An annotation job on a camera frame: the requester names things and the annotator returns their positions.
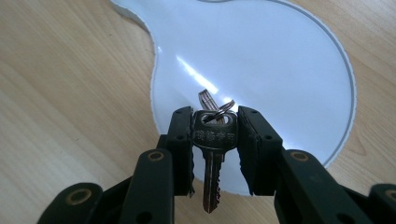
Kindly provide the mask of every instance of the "key blade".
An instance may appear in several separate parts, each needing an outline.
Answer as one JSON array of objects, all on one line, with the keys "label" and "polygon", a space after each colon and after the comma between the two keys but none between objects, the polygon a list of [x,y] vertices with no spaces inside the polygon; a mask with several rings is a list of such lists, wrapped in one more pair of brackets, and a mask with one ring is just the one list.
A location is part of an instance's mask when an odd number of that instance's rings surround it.
[{"label": "key blade", "polygon": [[208,152],[205,158],[204,210],[212,213],[219,204],[219,172],[223,155]]},{"label": "key blade", "polygon": [[210,95],[209,91],[203,90],[198,93],[199,102],[204,110],[219,110],[215,100]]}]

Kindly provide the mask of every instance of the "white plastic surface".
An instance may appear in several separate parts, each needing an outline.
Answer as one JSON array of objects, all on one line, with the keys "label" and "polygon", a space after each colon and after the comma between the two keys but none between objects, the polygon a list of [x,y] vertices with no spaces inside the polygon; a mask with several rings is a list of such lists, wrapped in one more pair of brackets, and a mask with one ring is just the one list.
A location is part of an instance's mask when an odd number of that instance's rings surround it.
[{"label": "white plastic surface", "polygon": [[[201,109],[198,92],[208,89],[218,105],[234,99],[259,110],[286,149],[306,150],[324,166],[343,148],[355,116],[355,80],[343,47],[311,13],[285,1],[112,3],[153,39],[151,102],[159,133],[167,133],[176,109]],[[202,180],[205,161],[199,149],[193,152]],[[225,156],[220,187],[248,194],[236,150]]]}]

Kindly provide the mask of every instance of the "table surface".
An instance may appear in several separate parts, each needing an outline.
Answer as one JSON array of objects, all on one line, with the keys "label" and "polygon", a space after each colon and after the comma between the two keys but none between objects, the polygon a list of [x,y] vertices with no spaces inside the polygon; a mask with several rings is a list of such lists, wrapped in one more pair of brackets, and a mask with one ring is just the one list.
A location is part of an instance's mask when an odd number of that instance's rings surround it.
[{"label": "table surface", "polygon": [[[358,89],[355,124],[328,171],[367,194],[396,183],[396,2],[297,0],[337,35]],[[0,1],[0,222],[35,223],[78,182],[104,189],[156,146],[150,36],[108,0]],[[212,214],[176,198],[176,223],[277,223],[273,197],[223,192]]]}]

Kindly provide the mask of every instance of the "screw hole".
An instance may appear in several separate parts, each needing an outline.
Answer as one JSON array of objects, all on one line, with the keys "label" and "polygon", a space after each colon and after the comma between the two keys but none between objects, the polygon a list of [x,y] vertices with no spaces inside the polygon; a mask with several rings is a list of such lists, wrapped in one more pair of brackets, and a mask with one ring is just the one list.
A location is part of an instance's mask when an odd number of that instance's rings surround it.
[{"label": "screw hole", "polygon": [[136,222],[139,224],[147,224],[152,220],[152,214],[150,212],[142,212],[136,217]]},{"label": "screw hole", "polygon": [[163,157],[164,157],[164,155],[160,151],[155,151],[155,152],[151,152],[150,154],[148,154],[148,159],[150,161],[161,161],[163,159]]},{"label": "screw hole", "polygon": [[354,224],[355,220],[353,220],[352,217],[350,217],[347,214],[338,214],[337,215],[338,220],[340,220],[341,223],[345,223],[345,224]]},{"label": "screw hole", "polygon": [[396,189],[388,189],[385,191],[385,194],[394,202],[396,202]]},{"label": "screw hole", "polygon": [[303,152],[293,151],[290,153],[290,155],[297,161],[308,161],[309,160],[309,157]]},{"label": "screw hole", "polygon": [[67,195],[66,203],[69,205],[81,204],[91,198],[91,195],[90,189],[76,189]]}]

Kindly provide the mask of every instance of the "black plastic part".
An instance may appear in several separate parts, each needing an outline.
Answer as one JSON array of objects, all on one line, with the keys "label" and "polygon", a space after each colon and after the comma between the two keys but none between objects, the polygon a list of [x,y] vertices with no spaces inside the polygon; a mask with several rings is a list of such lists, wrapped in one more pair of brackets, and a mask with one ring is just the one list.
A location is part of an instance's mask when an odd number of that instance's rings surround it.
[{"label": "black plastic part", "polygon": [[153,149],[140,155],[119,223],[174,223],[172,155]]},{"label": "black plastic part", "polygon": [[168,135],[162,135],[158,144],[161,148],[166,148],[173,156],[176,196],[185,196],[194,192],[192,187],[194,179],[192,172],[192,111],[190,106],[176,110],[172,115]]},{"label": "black plastic part", "polygon": [[396,223],[396,185],[374,185],[370,190],[369,204],[375,223]]},{"label": "black plastic part", "polygon": [[362,195],[358,192],[356,192],[353,189],[349,189],[347,187],[341,186],[344,191],[349,195],[349,197],[355,202],[355,204],[372,220],[373,216],[371,215],[371,208],[370,208],[370,202],[369,198],[365,195]]},{"label": "black plastic part", "polygon": [[107,224],[119,222],[122,205],[131,180],[132,177],[129,177],[103,192],[102,200],[97,206],[91,223]]},{"label": "black plastic part", "polygon": [[[278,167],[285,186],[276,192],[276,204],[298,204],[294,209],[301,223],[372,223],[314,156],[301,150],[282,150],[281,155]],[[276,207],[283,219],[289,210]]]},{"label": "black plastic part", "polygon": [[90,223],[101,199],[102,188],[98,185],[92,183],[73,185],[56,196],[37,223]]},{"label": "black plastic part", "polygon": [[274,195],[282,138],[259,111],[245,106],[238,108],[238,125],[241,171],[250,194]]}]

